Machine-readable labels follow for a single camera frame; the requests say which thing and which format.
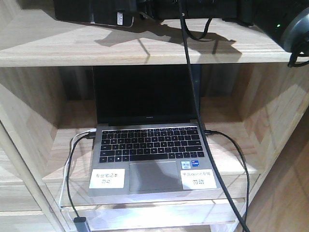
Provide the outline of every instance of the black cable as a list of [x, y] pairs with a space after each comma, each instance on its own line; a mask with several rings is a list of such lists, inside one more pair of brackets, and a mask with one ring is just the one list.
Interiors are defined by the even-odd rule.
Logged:
[[191, 33], [191, 31], [190, 31], [189, 28], [187, 27], [186, 22], [184, 21], [184, 29], [185, 29], [185, 32], [186, 32], [187, 35], [188, 35], [191, 39], [193, 39], [193, 40], [196, 40], [196, 41], [199, 41], [199, 42], [209, 42], [210, 40], [203, 40], [203, 39], [205, 38], [205, 36], [206, 36], [207, 33], [208, 33], [208, 29], [209, 29], [209, 25], [210, 25], [211, 21], [212, 21], [212, 18], [209, 18], [208, 21], [207, 21], [207, 23], [206, 23], [206, 25], [205, 25], [205, 28], [204, 28], [204, 31], [203, 31], [202, 35], [199, 36], [199, 37], [195, 37], [195, 36]]
[[69, 186], [69, 175], [70, 175], [70, 168], [71, 168], [71, 162], [72, 162], [72, 157], [73, 157], [73, 153], [74, 153], [74, 150], [75, 150], [75, 147], [76, 145], [78, 144], [78, 142], [80, 140], [82, 140], [83, 138], [88, 138], [89, 137], [89, 134], [86, 134], [82, 137], [80, 137], [78, 140], [76, 140], [76, 142], [74, 143], [73, 145], [73, 148], [72, 148], [72, 151], [70, 153], [70, 156], [69, 156], [69, 163], [68, 163], [68, 172], [67, 172], [67, 191], [68, 191], [68, 197], [69, 197], [69, 200], [70, 200], [70, 203], [71, 203], [71, 206], [76, 214], [76, 216], [79, 218], [79, 214], [77, 212], [77, 210], [75, 209], [75, 206], [73, 204], [73, 201], [72, 201], [72, 198], [71, 198], [71, 194], [70, 194], [70, 186]]
[[200, 129], [200, 132], [201, 132], [201, 135], [202, 135], [202, 139], [203, 139], [203, 142], [205, 144], [205, 148], [206, 148], [206, 151], [208, 153], [208, 156], [209, 156], [209, 159], [210, 159], [210, 162], [212, 164], [212, 167], [213, 167], [213, 170], [219, 180], [219, 183], [222, 187], [222, 190], [223, 192], [225, 193], [226, 195], [226, 198], [228, 200], [228, 202], [230, 203], [237, 219], [239, 220], [240, 224], [242, 225], [242, 227], [245, 229], [245, 232], [250, 232], [249, 228], [247, 227], [246, 223], [244, 222], [244, 220], [242, 219], [239, 211], [237, 210], [224, 182], [223, 182], [223, 179], [221, 178], [220, 176], [220, 173], [218, 171], [218, 168], [215, 164], [215, 161], [212, 157], [212, 154], [211, 154], [211, 151], [210, 151], [210, 148], [209, 148], [209, 145], [207, 143], [207, 139], [206, 139], [206, 135], [204, 133], [204, 128], [205, 128], [205, 125], [202, 124], [202, 121], [201, 121], [201, 118], [200, 118], [200, 115], [199, 115], [199, 110], [198, 110], [198, 106], [197, 106], [197, 101], [196, 101], [196, 93], [195, 93], [195, 89], [194, 89], [194, 83], [193, 83], [193, 75], [192, 75], [192, 70], [191, 70], [191, 64], [190, 64], [190, 57], [189, 57], [189, 52], [188, 52], [188, 44], [187, 44], [187, 40], [186, 40], [186, 37], [185, 37], [185, 28], [184, 28], [184, 12], [183, 12], [183, 8], [182, 8], [182, 0], [178, 0], [178, 7], [179, 7], [179, 13], [180, 13], [180, 23], [181, 23], [181, 29], [182, 29], [182, 36], [183, 36], [183, 45], [184, 45], [184, 51], [185, 51], [185, 56], [186, 56], [186, 60], [187, 60], [187, 65], [188, 65], [188, 71], [189, 71], [189, 76], [190, 76], [190, 79], [191, 79], [191, 89], [192, 89], [192, 92], [193, 92], [193, 97], [194, 97], [194, 105], [195, 105], [195, 111], [196, 111], [196, 115], [197, 115], [197, 122], [198, 122], [198, 125], [199, 125], [199, 129]]
[[246, 164], [246, 160], [245, 157], [243, 155], [243, 152], [240, 148], [240, 146], [238, 145], [238, 143], [236, 143], [236, 141], [234, 139], [232, 139], [231, 137], [229, 137], [228, 135], [219, 132], [219, 131], [213, 131], [213, 130], [206, 130], [205, 133], [207, 135], [213, 135], [213, 134], [219, 134], [224, 136], [225, 138], [227, 138], [228, 140], [230, 140], [233, 145], [235, 146], [236, 150], [239, 153], [239, 156], [241, 158], [242, 164], [243, 164], [243, 168], [245, 170], [246, 176], [247, 176], [247, 193], [246, 193], [246, 210], [245, 210], [245, 214], [244, 214], [244, 222], [247, 222], [247, 215], [248, 215], [248, 209], [249, 209], [249, 192], [250, 192], [250, 177], [249, 177], [249, 172], [248, 172], [248, 168], [247, 168], [247, 164]]

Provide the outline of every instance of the wooden shelf board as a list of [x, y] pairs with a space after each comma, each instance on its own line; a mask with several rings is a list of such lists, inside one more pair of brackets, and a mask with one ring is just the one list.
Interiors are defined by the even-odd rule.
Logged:
[[[205, 19], [187, 20], [202, 32]], [[287, 62], [289, 53], [257, 28], [214, 19], [208, 39], [188, 40], [192, 63]], [[52, 1], [23, 9], [0, 30], [0, 67], [184, 64], [179, 20], [138, 21], [131, 28], [56, 21]]]

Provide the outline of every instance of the white label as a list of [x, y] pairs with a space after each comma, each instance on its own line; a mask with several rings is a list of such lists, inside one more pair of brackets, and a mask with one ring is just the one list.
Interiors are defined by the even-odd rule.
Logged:
[[123, 25], [124, 16], [121, 12], [117, 12], [117, 24]]
[[91, 189], [123, 189], [125, 185], [125, 169], [94, 169], [92, 170]]
[[191, 169], [190, 161], [182, 161], [182, 169]]
[[212, 169], [181, 170], [183, 189], [216, 189]]

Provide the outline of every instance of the laptop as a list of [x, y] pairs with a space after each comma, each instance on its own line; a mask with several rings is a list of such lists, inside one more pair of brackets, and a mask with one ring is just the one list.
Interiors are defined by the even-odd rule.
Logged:
[[98, 126], [90, 197], [220, 187], [186, 65], [95, 66], [93, 79]]

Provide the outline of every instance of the wooden shelving unit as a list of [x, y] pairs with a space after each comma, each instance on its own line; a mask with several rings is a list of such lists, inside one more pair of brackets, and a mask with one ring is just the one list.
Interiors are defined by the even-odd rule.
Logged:
[[[180, 25], [137, 21], [120, 29], [59, 22], [51, 0], [0, 0], [0, 15], [0, 200], [6, 202], [0, 225], [10, 231], [10, 221], [18, 228], [16, 219], [23, 216], [33, 219], [29, 231], [69, 231], [73, 213], [66, 192], [68, 213], [57, 205], [63, 164], [70, 138], [95, 127], [96, 117], [93, 101], [66, 100], [58, 66], [185, 63]], [[188, 25], [201, 32], [204, 21]], [[256, 28], [214, 20], [208, 38], [207, 43], [188, 41], [193, 63], [242, 64], [231, 96], [202, 100], [202, 118], [208, 129], [229, 134], [243, 149], [252, 199], [309, 105], [309, 71], [287, 68], [289, 54]], [[217, 135], [209, 144], [243, 213], [246, 178], [238, 154]], [[173, 226], [181, 231], [179, 226], [208, 225], [202, 228], [234, 231], [237, 221], [221, 190], [88, 198], [91, 149], [89, 140], [77, 147], [71, 184], [73, 201], [92, 229]], [[162, 218], [167, 212], [171, 222]], [[188, 212], [192, 216], [185, 220]], [[144, 215], [151, 213], [157, 220], [148, 222]], [[205, 216], [193, 219], [197, 213]], [[124, 224], [128, 218], [132, 223]]]

